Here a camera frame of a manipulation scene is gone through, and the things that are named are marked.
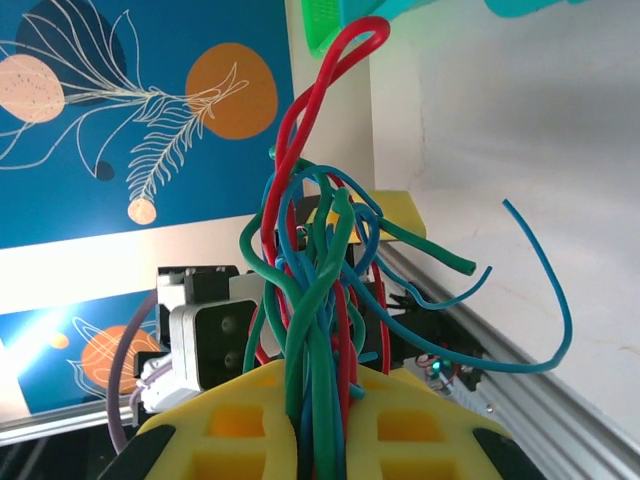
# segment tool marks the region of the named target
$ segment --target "yellow mount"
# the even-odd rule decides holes
[[[359,367],[365,398],[349,411],[349,480],[500,479],[473,436],[498,424],[432,393],[405,369]],[[277,360],[144,423],[176,432],[147,480],[296,480],[296,440]]]

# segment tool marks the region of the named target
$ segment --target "metal rail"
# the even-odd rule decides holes
[[[393,247],[382,245],[379,255],[433,300],[452,297]],[[490,358],[533,362],[468,307],[461,304],[448,312],[484,346]],[[485,372],[477,395],[547,478],[640,478],[638,444],[555,375]]]
[[[133,417],[127,398],[121,399],[120,416],[123,425],[130,425]],[[107,423],[107,412],[103,401],[61,408],[3,423],[0,427],[0,447],[104,423]]]

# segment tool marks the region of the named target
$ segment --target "white connector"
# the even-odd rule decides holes
[[[140,400],[149,413],[164,412],[200,394],[199,390],[185,388],[174,375],[173,369],[168,367],[170,364],[171,354],[144,364],[139,385],[144,385],[145,388],[140,393]],[[167,371],[153,378],[154,373],[160,369]]]

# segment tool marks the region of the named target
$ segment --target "blue poster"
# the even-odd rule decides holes
[[[254,213],[292,102],[283,0],[14,0],[0,248]]]
[[[45,412],[105,398],[120,337],[148,292],[0,317],[0,340],[29,411]],[[160,351],[155,321],[136,333],[120,379],[120,392],[135,388],[133,358]]]

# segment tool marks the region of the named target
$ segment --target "green cable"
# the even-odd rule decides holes
[[[265,311],[264,302],[260,302],[258,314],[256,320],[253,323],[253,329],[249,334],[249,340],[244,350],[244,362],[242,364],[242,373],[250,372],[255,365],[256,349],[258,348],[258,342],[260,342],[260,332],[262,332],[262,326],[264,325]]]
[[[300,361],[302,346],[310,325],[314,323],[315,312],[317,312],[323,299],[340,276],[349,237],[355,224],[355,213],[349,203],[349,193],[346,189],[341,188],[336,192],[333,208],[339,212],[340,218],[336,225],[333,242],[329,246],[327,259],[322,269],[318,272],[317,280],[305,292],[302,300],[296,302],[289,324],[289,331],[287,332],[287,345],[285,348],[285,358],[287,359],[287,362],[285,362],[285,381],[287,385],[285,410],[294,425],[299,425],[302,411],[303,385],[302,362]],[[320,407],[326,408],[331,407],[331,405],[321,405]]]
[[[280,350],[284,352],[284,346],[287,344],[287,329],[285,328],[284,323],[282,323],[282,317],[280,316],[276,298],[272,291],[274,289],[275,287],[272,283],[265,283],[262,303],[264,304],[267,322],[269,322],[273,336],[275,337],[276,342],[278,342]]]
[[[333,415],[340,412],[333,410],[333,402],[327,399],[331,392],[331,354],[326,345],[326,339],[316,322],[311,322],[309,335],[309,350],[311,357],[311,410],[313,424],[313,456],[316,467],[317,480],[335,480],[336,444]]]
[[[240,233],[240,251],[249,267],[267,282],[278,286],[295,306],[302,298],[302,292],[297,282],[286,273],[266,263],[253,251],[251,239],[260,229],[263,213],[264,208],[261,208]]]
[[[313,217],[313,243],[317,249],[318,268],[321,268],[327,258],[325,230],[327,228],[327,217],[329,216],[333,199],[333,189],[326,175],[315,175],[314,177],[320,187],[320,202],[318,203],[316,214]]]
[[[351,300],[347,303],[347,311],[349,312],[349,317],[351,317],[351,321],[353,322],[353,346],[356,349],[356,353],[360,355],[364,348],[364,342],[367,336],[367,326],[364,323],[362,315],[360,315],[360,312]]]
[[[419,237],[418,235],[399,227],[395,223],[391,223],[384,217],[378,217],[378,221],[380,222],[380,228],[391,236],[423,251],[456,272],[464,275],[473,275],[473,272],[476,271],[476,262],[459,257],[447,249],[442,248],[440,245],[437,245],[426,238]]]
[[[317,249],[316,249],[315,241],[311,241],[311,239],[313,238],[313,232],[315,229],[313,228],[313,225],[311,225],[310,223],[306,224],[305,228],[307,230],[307,248],[305,249],[304,253],[309,259],[309,261],[313,265],[315,265],[316,257],[317,257]]]

